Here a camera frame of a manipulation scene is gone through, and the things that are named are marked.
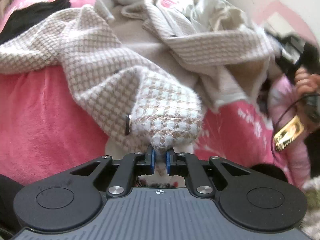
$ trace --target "gold metallic object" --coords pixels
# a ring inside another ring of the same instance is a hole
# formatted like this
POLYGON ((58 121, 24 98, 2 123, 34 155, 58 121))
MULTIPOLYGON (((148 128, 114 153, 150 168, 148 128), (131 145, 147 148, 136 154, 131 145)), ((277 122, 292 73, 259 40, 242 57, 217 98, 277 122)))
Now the gold metallic object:
POLYGON ((282 151, 290 143, 292 143, 304 130, 304 125, 300 118, 296 115, 273 137, 275 149, 282 151))

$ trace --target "silver screw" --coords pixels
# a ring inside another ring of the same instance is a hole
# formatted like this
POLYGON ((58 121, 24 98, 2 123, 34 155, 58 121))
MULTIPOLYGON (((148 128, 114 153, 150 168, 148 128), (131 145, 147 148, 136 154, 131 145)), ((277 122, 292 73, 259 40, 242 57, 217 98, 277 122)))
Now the silver screw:
POLYGON ((201 194, 209 194, 212 192, 212 187, 209 186, 200 186, 197 188, 197 191, 201 194))
POLYGON ((124 192, 124 188, 120 187, 120 186, 113 186, 113 187, 110 187, 108 191, 111 194, 117 195, 117 194, 121 194, 122 192, 124 192))

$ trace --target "pink sleeve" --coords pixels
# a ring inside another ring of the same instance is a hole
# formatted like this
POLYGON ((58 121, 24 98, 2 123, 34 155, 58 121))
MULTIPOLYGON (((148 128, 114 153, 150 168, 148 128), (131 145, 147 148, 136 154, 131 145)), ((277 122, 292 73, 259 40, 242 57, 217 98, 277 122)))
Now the pink sleeve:
MULTIPOLYGON (((294 88, 285 76, 274 82, 268 98, 268 111, 273 124, 276 124, 284 111, 296 100, 294 88)), ((294 116, 296 109, 293 107, 283 117, 279 123, 279 127, 274 129, 279 130, 284 127, 294 116)), ((310 179, 310 163, 307 147, 304 144, 304 139, 307 132, 304 131, 294 142, 289 144, 281 154, 285 154, 288 160, 288 168, 293 178, 295 186, 302 188, 306 180, 310 179)))

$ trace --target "black cable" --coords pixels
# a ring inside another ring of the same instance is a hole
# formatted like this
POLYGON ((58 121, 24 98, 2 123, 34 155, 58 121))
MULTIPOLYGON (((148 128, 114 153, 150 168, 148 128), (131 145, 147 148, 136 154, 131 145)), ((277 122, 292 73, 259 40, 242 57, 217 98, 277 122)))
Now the black cable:
POLYGON ((319 94, 319 93, 307 94, 307 95, 299 98, 298 100, 294 101, 294 102, 284 111, 284 113, 279 117, 278 122, 275 124, 275 126, 274 126, 274 128, 273 128, 272 136, 271 136, 270 146, 271 146, 272 155, 273 155, 273 157, 274 157, 277 161, 279 161, 279 160, 277 159, 276 154, 275 154, 275 151, 274 151, 274 148, 273 148, 273 137, 274 137, 275 134, 276 134, 276 128, 278 127, 278 125, 279 125, 279 123, 281 122, 281 120, 282 120, 282 118, 284 117, 284 115, 285 115, 292 107, 294 107, 298 102, 302 101, 303 99, 308 98, 308 97, 312 97, 312 96, 319 97, 320 94, 319 94))

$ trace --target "pink blanket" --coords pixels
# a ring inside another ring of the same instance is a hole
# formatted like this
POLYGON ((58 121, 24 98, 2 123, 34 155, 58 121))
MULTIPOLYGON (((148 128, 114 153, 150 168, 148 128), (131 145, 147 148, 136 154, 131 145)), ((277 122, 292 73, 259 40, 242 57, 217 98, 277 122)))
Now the pink blanket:
MULTIPOLYGON (((43 0, 15 0, 0 29, 13 9, 39 1, 43 0)), ((73 7, 94 3, 70 1, 73 7)), ((169 6, 172 1, 162 3, 169 6)), ((0 91, 1 174, 28 184, 104 154, 108 137, 73 101, 60 66, 0 75, 0 91)), ((219 113, 207 112, 195 154, 201 159, 218 155, 247 167, 274 163, 291 182, 286 156, 278 155, 278 162, 271 154, 271 134, 252 105, 234 102, 219 113)))

